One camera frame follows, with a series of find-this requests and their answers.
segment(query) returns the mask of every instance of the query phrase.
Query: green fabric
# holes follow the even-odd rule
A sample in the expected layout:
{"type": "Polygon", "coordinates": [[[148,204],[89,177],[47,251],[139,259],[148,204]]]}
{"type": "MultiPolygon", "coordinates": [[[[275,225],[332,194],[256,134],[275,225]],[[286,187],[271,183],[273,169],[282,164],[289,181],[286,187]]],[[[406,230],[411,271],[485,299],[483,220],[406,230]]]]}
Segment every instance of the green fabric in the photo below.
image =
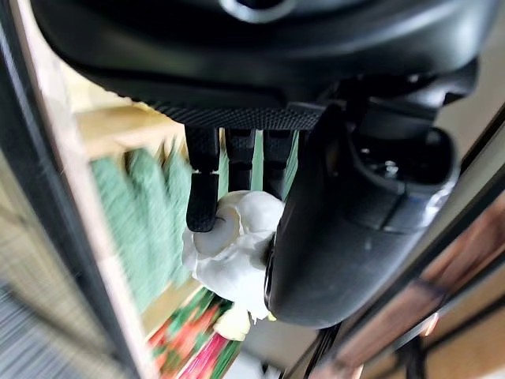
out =
{"type": "Polygon", "coordinates": [[[182,285],[190,275],[182,265],[182,232],[186,225],[186,209],[191,191],[191,166],[173,148],[163,165],[165,176],[166,200],[172,208],[172,228],[167,232],[170,239],[170,251],[167,259],[172,260],[170,279],[175,285],[182,285]]]}
{"type": "Polygon", "coordinates": [[[168,259],[170,230],[174,227],[174,207],[166,200],[165,178],[154,157],[144,149],[130,153],[127,170],[132,179],[136,202],[148,231],[149,282],[154,297],[166,288],[173,272],[173,259],[168,259]]]}
{"type": "Polygon", "coordinates": [[[135,202],[132,184],[112,159],[96,160],[91,167],[119,259],[137,307],[144,311],[152,300],[148,284],[151,275],[148,234],[135,202]]]}

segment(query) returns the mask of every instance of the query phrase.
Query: textured black surface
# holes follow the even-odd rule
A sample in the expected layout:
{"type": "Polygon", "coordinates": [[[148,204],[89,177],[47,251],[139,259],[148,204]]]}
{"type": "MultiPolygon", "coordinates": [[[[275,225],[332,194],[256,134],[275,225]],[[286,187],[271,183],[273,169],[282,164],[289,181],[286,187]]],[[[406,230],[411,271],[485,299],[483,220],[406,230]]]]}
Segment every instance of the textured black surface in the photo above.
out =
{"type": "Polygon", "coordinates": [[[217,171],[219,168],[219,131],[186,125],[185,136],[191,166],[195,170],[207,173],[217,171]]]}
{"type": "Polygon", "coordinates": [[[214,227],[218,208],[219,175],[193,174],[186,223],[191,231],[206,232],[214,227]]]}
{"type": "Polygon", "coordinates": [[[310,130],[319,109],[291,108],[185,108],[147,102],[173,120],[187,126],[225,129],[310,130]]]}
{"type": "Polygon", "coordinates": [[[276,162],[285,167],[290,157],[294,133],[287,131],[268,130],[263,136],[263,152],[265,162],[276,162]]]}

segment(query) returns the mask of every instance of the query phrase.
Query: black mesh fabric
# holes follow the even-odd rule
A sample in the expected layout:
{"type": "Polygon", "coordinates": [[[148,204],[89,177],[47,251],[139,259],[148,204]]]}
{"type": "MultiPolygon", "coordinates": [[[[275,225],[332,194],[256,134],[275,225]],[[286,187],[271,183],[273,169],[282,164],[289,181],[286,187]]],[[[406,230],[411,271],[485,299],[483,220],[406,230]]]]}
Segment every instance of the black mesh fabric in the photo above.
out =
{"type": "Polygon", "coordinates": [[[311,130],[321,115],[308,108],[186,108],[151,102],[151,107],[189,127],[311,130]]]}

